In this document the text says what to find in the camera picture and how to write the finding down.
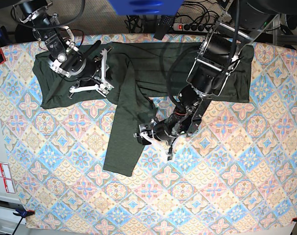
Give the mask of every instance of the floral tile pattern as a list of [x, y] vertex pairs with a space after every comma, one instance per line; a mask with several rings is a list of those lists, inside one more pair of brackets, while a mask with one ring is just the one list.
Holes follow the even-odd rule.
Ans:
[[[84, 44], [96, 40], [160, 42], [125, 34], [86, 36]], [[35, 210], [27, 226], [95, 235], [222, 235], [290, 225], [297, 217], [297, 51], [259, 43], [254, 49], [250, 103], [213, 101], [201, 131], [178, 141], [173, 161], [147, 146], [125, 177], [102, 169], [116, 106], [104, 99], [43, 110], [32, 72], [43, 50], [37, 42], [3, 47], [0, 119], [17, 195]], [[153, 102], [160, 118], [173, 111], [168, 98]]]

